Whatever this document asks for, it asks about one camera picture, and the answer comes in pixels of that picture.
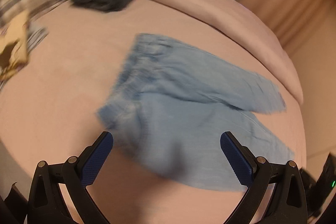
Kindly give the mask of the light blue denim pants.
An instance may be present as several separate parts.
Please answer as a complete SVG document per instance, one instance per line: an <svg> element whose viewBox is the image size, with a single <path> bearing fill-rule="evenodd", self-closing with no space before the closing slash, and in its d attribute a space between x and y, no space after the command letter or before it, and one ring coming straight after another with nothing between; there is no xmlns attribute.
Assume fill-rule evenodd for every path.
<svg viewBox="0 0 336 224"><path fill-rule="evenodd" d="M285 110L278 87L260 74L167 36L139 34L97 113L148 170L196 188L240 191L221 134L230 131L256 156L284 164L294 152L256 113Z"/></svg>

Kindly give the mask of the beige patterned cloth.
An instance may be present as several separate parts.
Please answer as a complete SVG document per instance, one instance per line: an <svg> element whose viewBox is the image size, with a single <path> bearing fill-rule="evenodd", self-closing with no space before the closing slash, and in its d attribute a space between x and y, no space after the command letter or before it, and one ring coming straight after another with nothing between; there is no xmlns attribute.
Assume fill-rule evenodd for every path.
<svg viewBox="0 0 336 224"><path fill-rule="evenodd" d="M28 62L29 12L24 10L1 28L1 81L15 75Z"/></svg>

